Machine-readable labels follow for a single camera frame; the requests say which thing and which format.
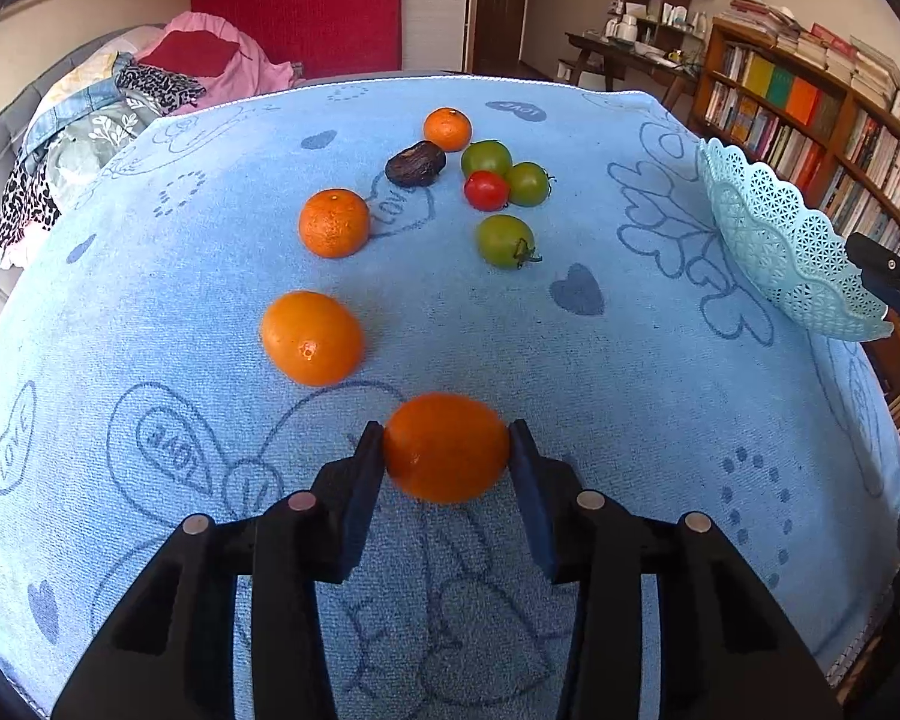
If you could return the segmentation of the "blue patterned towel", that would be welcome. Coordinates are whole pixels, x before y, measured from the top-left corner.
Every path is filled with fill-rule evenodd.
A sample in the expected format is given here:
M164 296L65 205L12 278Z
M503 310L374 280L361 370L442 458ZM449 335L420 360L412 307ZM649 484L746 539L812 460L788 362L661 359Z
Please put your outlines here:
M453 107L551 193L496 213L461 155L429 187L386 161ZM0 668L48 712L92 635L187 515L263 512L369 421L450 392L644 517L709 514L829 681L899 564L900 440L858 344L793 323L738 268L696 137L640 93L463 76L312 86L149 125L53 227L0 317ZM370 238L323 259L304 203L347 188ZM538 263L489 265L487 216ZM307 387L260 323L336 299L356 371Z

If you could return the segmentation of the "small red tomato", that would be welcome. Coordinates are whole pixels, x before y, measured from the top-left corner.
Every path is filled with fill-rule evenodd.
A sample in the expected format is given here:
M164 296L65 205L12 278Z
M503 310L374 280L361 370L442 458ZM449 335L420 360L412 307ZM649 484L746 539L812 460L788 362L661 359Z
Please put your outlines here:
M463 186L464 198L475 209L496 213L509 204L510 187L493 171L471 172Z

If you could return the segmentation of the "dark purple wrinkled fruit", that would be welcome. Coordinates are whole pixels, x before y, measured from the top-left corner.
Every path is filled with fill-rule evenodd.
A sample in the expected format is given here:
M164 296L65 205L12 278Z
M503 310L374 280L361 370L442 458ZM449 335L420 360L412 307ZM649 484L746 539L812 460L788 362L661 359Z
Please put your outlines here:
M447 166L445 151L430 140L421 140L386 161L385 176L397 187L429 187Z

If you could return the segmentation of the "small desk shelf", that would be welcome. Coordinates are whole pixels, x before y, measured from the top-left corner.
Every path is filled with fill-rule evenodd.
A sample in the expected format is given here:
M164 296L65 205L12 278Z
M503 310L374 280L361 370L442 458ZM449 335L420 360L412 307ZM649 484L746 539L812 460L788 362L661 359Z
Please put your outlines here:
M639 28L639 41L662 49L699 49L709 37L707 0L622 0Z

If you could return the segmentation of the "wooden desk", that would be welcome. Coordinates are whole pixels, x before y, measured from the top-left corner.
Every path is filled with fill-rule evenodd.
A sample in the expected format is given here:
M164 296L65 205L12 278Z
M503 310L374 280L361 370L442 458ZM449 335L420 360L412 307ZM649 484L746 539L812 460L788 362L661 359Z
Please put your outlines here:
M626 71L640 71L663 88L662 104L666 110L673 112L676 109L681 96L694 98L697 91L697 78L681 67L667 67L662 62L637 54L634 49L621 43L610 41L606 43L598 37L583 36L575 32L567 32L567 41L577 50L577 59L569 64L569 76L566 83L572 86L580 85L585 71L595 71L596 65L593 57L600 57L601 75L605 78L606 91L613 91L613 83L616 80L624 80Z

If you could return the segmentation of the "light blue lattice basket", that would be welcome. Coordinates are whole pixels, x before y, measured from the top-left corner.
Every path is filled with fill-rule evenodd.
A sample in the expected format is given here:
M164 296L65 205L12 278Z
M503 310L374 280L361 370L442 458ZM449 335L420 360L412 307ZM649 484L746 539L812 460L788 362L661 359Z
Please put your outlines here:
M866 291L862 270L821 211L767 164L751 164L717 138L697 144L713 219L743 275L793 323L836 340L893 335L888 305Z

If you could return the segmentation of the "pile of clothes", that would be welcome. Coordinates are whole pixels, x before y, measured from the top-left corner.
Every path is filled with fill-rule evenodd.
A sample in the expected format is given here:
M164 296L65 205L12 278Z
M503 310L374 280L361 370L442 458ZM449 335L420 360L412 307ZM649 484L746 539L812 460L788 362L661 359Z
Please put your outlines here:
M59 216L155 121L284 91L301 70L201 11L103 43L38 95L0 148L0 270L30 265Z

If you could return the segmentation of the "green tomato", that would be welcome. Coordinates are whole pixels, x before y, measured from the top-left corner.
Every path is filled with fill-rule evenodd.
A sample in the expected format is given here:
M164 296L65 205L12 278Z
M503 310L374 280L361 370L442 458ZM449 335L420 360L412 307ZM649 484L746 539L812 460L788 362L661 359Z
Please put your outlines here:
M470 143L461 155L461 169L466 177L473 172L494 172L505 176L512 167L509 148L497 140L481 140Z
M541 260L532 228L517 216L493 215L482 220L476 227L476 249L500 270L518 270Z
M548 172L530 161L510 167L505 180L509 184L509 202L512 205L538 206L551 193Z

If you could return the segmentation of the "dark wooden door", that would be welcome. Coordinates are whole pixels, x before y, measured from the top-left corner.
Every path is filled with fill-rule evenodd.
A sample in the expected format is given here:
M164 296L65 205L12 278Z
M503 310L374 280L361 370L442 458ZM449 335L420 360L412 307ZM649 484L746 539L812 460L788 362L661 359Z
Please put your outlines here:
M476 75L507 75L520 60L526 0L476 0L473 60Z

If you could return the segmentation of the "wooden bookshelf with books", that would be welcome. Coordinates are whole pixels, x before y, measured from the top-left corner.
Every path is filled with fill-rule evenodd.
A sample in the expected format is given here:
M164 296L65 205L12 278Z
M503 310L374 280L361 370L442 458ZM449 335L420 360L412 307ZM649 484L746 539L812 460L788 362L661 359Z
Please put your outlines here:
M900 256L900 71L763 0L713 18L691 125L792 182L841 236Z

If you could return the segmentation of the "bumpy mandarin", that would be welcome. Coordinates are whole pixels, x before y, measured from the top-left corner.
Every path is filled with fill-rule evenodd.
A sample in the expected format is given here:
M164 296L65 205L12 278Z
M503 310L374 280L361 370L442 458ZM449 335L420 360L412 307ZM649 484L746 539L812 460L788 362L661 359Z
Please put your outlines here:
M302 206L299 236L312 254L344 259L361 250L370 238L367 203L347 188L317 192Z

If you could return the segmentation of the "oval orange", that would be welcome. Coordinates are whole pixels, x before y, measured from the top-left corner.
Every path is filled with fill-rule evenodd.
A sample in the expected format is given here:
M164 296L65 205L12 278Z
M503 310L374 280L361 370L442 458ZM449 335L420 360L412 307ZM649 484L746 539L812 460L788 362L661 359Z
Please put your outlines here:
M261 344L279 371L307 387L328 387L356 371L364 333L336 299L294 291L276 299L260 323Z

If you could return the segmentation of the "small mandarin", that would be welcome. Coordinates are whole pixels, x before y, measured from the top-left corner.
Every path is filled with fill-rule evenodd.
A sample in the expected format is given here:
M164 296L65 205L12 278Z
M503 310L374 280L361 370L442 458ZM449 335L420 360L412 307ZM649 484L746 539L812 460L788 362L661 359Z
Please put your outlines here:
M471 142L473 127L461 110L453 107L439 107L425 117L424 138L435 143L443 151L458 153Z

